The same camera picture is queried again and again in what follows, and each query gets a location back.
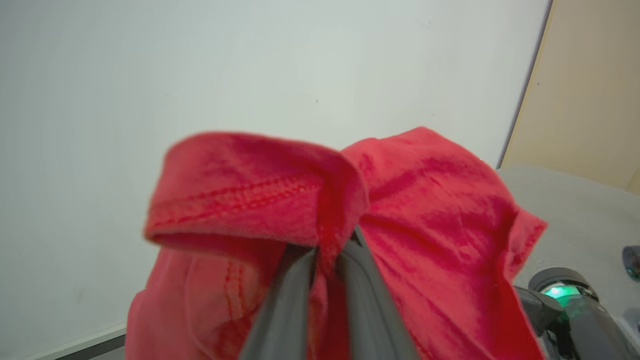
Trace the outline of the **dark glossy round object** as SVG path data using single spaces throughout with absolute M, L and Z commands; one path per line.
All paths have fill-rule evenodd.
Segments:
M 622 264 L 627 276 L 640 283 L 640 245 L 625 246 L 622 249 Z

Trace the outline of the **red cloth garment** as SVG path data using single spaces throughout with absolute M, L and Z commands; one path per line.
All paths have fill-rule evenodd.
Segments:
M 333 150 L 206 132 L 167 151 L 160 245 L 126 360 L 237 360 L 287 245 L 318 248 L 306 360 L 350 360 L 335 262 L 356 227 L 420 360 L 544 360 L 513 281 L 547 224 L 496 171 L 418 127 Z

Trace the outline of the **beige wooden door panel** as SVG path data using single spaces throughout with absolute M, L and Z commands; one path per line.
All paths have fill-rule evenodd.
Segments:
M 501 167 L 640 195 L 640 0 L 552 0 Z

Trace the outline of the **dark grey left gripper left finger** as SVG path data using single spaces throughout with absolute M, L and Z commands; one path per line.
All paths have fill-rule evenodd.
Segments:
M 238 360 L 307 360 L 316 249 L 286 246 Z

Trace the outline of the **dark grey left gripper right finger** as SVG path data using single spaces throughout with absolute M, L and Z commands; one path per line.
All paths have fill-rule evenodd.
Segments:
M 336 260 L 345 285 L 350 360 L 419 360 L 359 226 Z

